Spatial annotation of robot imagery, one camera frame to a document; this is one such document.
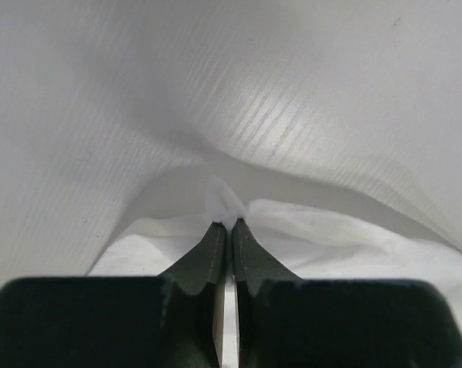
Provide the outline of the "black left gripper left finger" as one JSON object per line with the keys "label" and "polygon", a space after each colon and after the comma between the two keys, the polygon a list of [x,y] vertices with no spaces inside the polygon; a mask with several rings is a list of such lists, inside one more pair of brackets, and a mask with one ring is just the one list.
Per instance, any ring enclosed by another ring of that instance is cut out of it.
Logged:
{"label": "black left gripper left finger", "polygon": [[218,367],[226,229],[157,276],[18,278],[0,289],[0,367]]}

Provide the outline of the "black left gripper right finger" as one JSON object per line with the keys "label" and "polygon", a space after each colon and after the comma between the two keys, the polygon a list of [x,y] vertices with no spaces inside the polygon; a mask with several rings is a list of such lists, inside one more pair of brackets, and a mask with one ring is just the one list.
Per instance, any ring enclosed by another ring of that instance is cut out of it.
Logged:
{"label": "black left gripper right finger", "polygon": [[231,233],[241,367],[462,367],[439,291],[411,279],[303,279],[238,220]]}

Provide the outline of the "white t shirt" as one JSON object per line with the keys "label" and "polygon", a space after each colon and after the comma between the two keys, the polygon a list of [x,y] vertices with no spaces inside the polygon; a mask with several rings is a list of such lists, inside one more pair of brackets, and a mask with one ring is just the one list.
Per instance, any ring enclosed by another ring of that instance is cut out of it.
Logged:
{"label": "white t shirt", "polygon": [[259,197],[242,202],[216,177],[164,185],[129,211],[90,276],[154,275],[191,249],[211,221],[243,215],[259,243],[302,278],[411,278],[435,286],[462,334],[462,254],[351,215]]}

